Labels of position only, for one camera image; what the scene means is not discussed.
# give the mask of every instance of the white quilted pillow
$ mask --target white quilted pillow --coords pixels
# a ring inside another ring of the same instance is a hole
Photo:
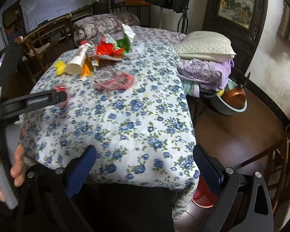
[[[227,62],[233,59],[231,41],[217,32],[197,31],[189,33],[181,43],[173,45],[182,59],[194,58],[215,62]]]

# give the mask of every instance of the blue floral pattern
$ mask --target blue floral pattern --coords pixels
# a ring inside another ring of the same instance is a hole
[[[187,101],[176,68],[179,57],[169,43],[143,41],[144,54],[113,66],[135,76],[128,90],[93,89],[94,77],[56,75],[51,66],[32,93],[64,83],[71,98],[66,108],[48,106],[20,116],[25,155],[52,169],[66,167],[88,145],[97,160],[88,183],[167,187],[174,191],[173,218],[187,209],[199,171]],[[58,60],[70,61],[71,50]]]

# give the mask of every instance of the copper pot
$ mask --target copper pot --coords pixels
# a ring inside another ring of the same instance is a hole
[[[245,105],[246,94],[244,88],[246,87],[247,81],[250,77],[250,72],[243,85],[239,85],[227,92],[222,96],[222,99],[231,107],[235,109],[242,109]]]

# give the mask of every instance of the framed painting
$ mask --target framed painting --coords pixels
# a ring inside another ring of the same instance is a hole
[[[231,78],[242,81],[262,35],[268,0],[208,0],[202,30],[231,40],[236,53]]]
[[[218,15],[249,29],[255,0],[221,0]]]

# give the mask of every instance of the screw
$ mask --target screw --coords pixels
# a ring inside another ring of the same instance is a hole
[[[231,168],[231,167],[226,167],[226,168],[225,168],[225,171],[226,171],[228,174],[232,174],[232,173],[234,173],[234,170],[233,170],[233,168]]]
[[[27,177],[28,178],[32,178],[34,176],[34,172],[29,172],[28,174],[27,174]]]
[[[57,168],[55,173],[56,174],[62,174],[63,173],[63,168],[62,167]]]
[[[258,178],[261,178],[262,177],[262,174],[260,172],[255,172],[254,173]]]

